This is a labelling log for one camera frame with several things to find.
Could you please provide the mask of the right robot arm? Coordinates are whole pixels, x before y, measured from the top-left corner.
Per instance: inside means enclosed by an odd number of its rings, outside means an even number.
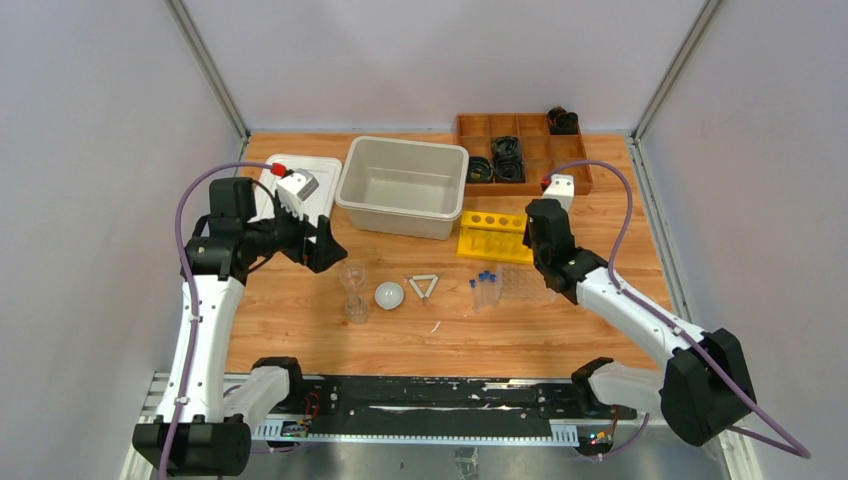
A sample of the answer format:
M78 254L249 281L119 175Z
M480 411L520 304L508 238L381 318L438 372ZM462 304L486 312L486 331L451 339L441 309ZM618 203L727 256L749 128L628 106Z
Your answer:
M554 199L525 212L523 243L546 286L606 320L655 362L654 371L599 357L575 370L571 403L584 417L626 407L663 419L685 443L702 446L752 413L756 402L741 344L683 320L630 288L608 262L577 246Z

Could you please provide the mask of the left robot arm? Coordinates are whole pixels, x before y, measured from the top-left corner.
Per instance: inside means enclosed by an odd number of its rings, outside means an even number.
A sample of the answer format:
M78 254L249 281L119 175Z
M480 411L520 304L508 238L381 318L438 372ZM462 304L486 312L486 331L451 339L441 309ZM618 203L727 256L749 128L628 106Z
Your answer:
M209 213L178 243L184 305L172 371L153 421L137 424L132 436L162 479L240 475L256 427L274 408L293 413L307 400L293 357L261 358L238 388L224 387L230 334L252 268L281 254L321 273L347 256L329 218L305 211L318 188L308 172L294 170L266 189L268 218L258 215L259 186L248 177L212 181Z

